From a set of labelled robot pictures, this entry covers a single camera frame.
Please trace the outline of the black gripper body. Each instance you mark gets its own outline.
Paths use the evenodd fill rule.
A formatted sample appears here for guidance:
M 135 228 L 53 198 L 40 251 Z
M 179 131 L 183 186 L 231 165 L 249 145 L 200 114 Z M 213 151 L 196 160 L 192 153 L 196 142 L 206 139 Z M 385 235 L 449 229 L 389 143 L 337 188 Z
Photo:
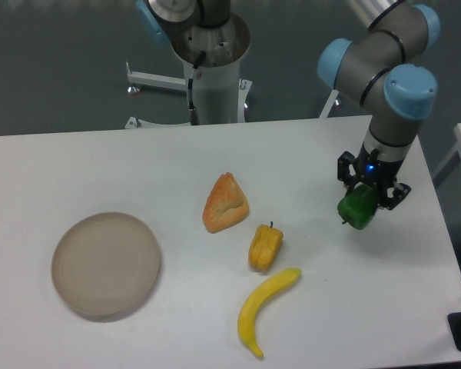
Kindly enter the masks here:
M 373 188 L 377 183 L 379 192 L 391 188 L 407 192 L 407 186 L 397 181 L 398 171 L 407 155 L 407 146 L 393 147 L 384 144 L 362 144 L 360 153 L 353 163 L 358 184 Z

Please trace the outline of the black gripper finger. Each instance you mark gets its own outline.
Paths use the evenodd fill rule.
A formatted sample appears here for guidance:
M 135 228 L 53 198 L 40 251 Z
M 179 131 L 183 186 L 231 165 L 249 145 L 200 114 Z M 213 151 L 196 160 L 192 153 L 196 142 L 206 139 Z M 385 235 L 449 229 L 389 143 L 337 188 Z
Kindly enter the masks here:
M 385 184 L 375 184 L 377 207 L 393 210 L 398 204 L 405 200 L 412 188 L 404 183 L 393 182 L 391 187 Z
M 345 151 L 337 159 L 337 179 L 341 181 L 347 192 L 353 192 L 357 185 L 356 157 Z

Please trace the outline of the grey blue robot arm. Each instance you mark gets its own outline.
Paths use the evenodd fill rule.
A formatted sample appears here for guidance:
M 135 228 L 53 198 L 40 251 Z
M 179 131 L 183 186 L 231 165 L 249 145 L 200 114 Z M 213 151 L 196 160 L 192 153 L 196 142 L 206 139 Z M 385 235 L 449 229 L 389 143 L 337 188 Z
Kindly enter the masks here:
M 183 92 L 193 125 L 244 119 L 240 62 L 250 47 L 250 31 L 228 1 L 138 1 L 147 32 L 169 42 L 184 66 Z M 368 28 L 354 44 L 332 41 L 317 63 L 331 89 L 371 115 L 357 155 L 343 153 L 337 177 L 348 192 L 372 188 L 381 208 L 393 209 L 410 193 L 398 171 L 432 110 L 438 86 L 433 74 L 412 59 L 438 39 L 438 15 L 425 5 L 404 1 L 351 1 Z

